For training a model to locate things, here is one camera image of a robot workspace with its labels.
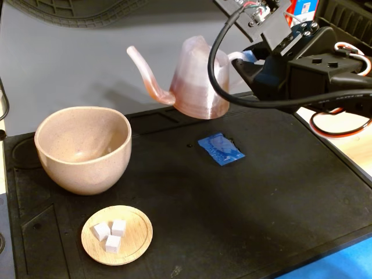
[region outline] blue packet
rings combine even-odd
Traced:
[[[258,61],[252,51],[243,51],[243,54],[247,58],[248,62],[256,63]]]
[[[223,136],[222,133],[200,139],[198,144],[207,150],[209,155],[220,165],[224,166],[245,157],[235,145]]]

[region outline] blue surface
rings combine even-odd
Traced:
[[[302,14],[302,8],[304,4],[310,3],[309,11],[308,12],[314,12],[316,10],[316,6],[318,4],[318,0],[297,0],[296,8],[293,14],[295,16]]]
[[[372,238],[278,279],[372,279]]]

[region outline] screw hole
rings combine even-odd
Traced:
[[[338,67],[338,62],[329,62],[328,67],[329,68],[337,68]]]
[[[34,230],[40,230],[41,229],[41,224],[37,223],[33,225]]]
[[[322,62],[322,58],[314,58],[312,61],[313,64],[321,64],[321,62]]]

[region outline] black mat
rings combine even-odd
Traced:
[[[148,0],[7,0],[18,10],[61,27],[96,28],[143,7]]]
[[[132,158],[119,182],[77,196],[40,168],[33,135],[5,140],[18,278],[266,278],[372,232],[372,191],[294,116],[233,107],[199,121],[173,108],[131,115]],[[220,167],[197,140],[216,132],[246,157]],[[104,266],[83,250],[86,220],[110,205],[145,212],[153,241]]]

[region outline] beige ceramic bowl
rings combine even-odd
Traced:
[[[40,124],[35,144],[54,182],[75,194],[95,195],[114,185],[127,168],[131,127],[113,109],[67,108]]]

